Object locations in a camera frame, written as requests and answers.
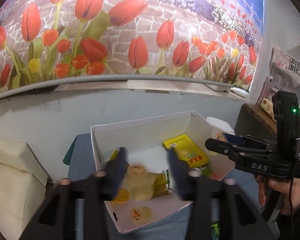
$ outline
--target white box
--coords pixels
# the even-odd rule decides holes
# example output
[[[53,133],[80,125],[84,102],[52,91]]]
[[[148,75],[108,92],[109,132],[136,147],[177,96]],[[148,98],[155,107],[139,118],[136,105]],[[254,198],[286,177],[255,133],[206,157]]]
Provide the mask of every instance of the white box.
[[[194,111],[94,125],[91,127],[91,141],[97,171],[104,168],[114,149],[127,147],[128,163],[141,163],[150,172],[161,173],[168,169],[163,141],[186,133],[206,153],[210,168],[223,178],[234,168],[234,162],[225,155],[206,149],[205,141],[211,137],[213,129],[205,118]],[[191,202],[182,201],[176,193],[171,193],[148,201],[121,204],[106,201],[105,204],[118,231],[125,234],[167,218]],[[130,211],[135,206],[151,208],[153,215],[147,224],[139,225],[133,221]]]

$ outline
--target yellow package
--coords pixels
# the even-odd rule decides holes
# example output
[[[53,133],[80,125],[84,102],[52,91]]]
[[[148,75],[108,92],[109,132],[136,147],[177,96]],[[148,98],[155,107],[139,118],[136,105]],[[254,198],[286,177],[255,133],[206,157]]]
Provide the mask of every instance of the yellow package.
[[[209,162],[204,152],[186,135],[182,134],[163,142],[164,147],[174,147],[180,160],[188,162],[191,169]]]

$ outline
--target stone wall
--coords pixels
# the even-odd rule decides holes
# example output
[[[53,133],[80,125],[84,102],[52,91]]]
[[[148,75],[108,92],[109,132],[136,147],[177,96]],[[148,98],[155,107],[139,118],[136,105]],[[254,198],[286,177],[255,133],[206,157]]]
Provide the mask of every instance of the stone wall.
[[[27,62],[27,51],[29,43],[24,41],[21,33],[21,16],[23,10],[31,2],[35,1],[39,7],[39,11],[42,17],[42,31],[50,29],[55,20],[56,7],[50,3],[49,0],[17,0],[10,15],[3,21],[7,32],[7,45],[10,49],[15,49],[23,61]],[[103,4],[103,10],[109,11],[111,7],[116,5],[122,0],[105,0]],[[171,19],[175,23],[175,35],[174,41],[168,51],[164,55],[165,66],[170,70],[174,67],[172,65],[172,54],[175,47],[180,41],[189,41],[191,43],[191,36],[200,37],[205,42],[218,41],[219,47],[224,48],[227,52],[231,50],[231,41],[227,44],[223,44],[221,41],[221,35],[225,31],[218,24],[209,22],[201,17],[198,17],[192,12],[185,11],[183,9],[163,4],[154,0],[148,0],[149,6],[146,10],[139,15],[132,22],[120,26],[109,27],[104,35],[100,38],[107,50],[108,50],[108,63],[113,70],[119,73],[134,73],[133,69],[128,61],[128,48],[131,40],[134,37],[141,35],[148,46],[149,60],[146,67],[143,68],[145,73],[154,73],[157,69],[159,61],[159,48],[156,45],[156,33],[161,24]],[[74,7],[76,0],[66,0],[62,4],[60,12],[59,24],[68,26],[71,29],[71,41],[74,43],[74,38],[77,33],[79,21],[74,16]],[[260,43],[255,45],[256,53],[259,52]],[[237,41],[232,43],[233,48],[237,48]],[[194,51],[194,57],[199,56],[197,50]],[[248,61],[248,50],[245,52],[246,60],[245,65],[248,65],[247,74],[252,71],[252,66]],[[4,51],[0,51],[0,69],[3,68],[5,63],[12,65],[11,58],[6,57]]]

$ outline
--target human hand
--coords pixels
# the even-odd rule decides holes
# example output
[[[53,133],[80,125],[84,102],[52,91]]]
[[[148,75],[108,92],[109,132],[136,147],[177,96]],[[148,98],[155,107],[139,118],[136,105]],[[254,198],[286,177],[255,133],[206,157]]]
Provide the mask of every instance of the human hand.
[[[263,207],[266,203],[266,184],[262,176],[257,177],[259,183],[259,205]],[[268,185],[271,189],[283,193],[284,205],[280,213],[285,216],[290,215],[290,204],[289,204],[289,189],[290,180],[279,181],[275,179],[269,179]],[[300,179],[294,179],[291,192],[292,201],[292,212],[296,212],[300,208]]]

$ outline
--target beige sofa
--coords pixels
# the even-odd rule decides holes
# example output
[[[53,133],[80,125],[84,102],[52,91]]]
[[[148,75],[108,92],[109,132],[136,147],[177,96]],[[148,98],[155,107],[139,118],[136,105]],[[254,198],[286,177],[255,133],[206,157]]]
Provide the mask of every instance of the beige sofa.
[[[18,240],[44,200],[47,174],[26,143],[0,139],[0,231]]]

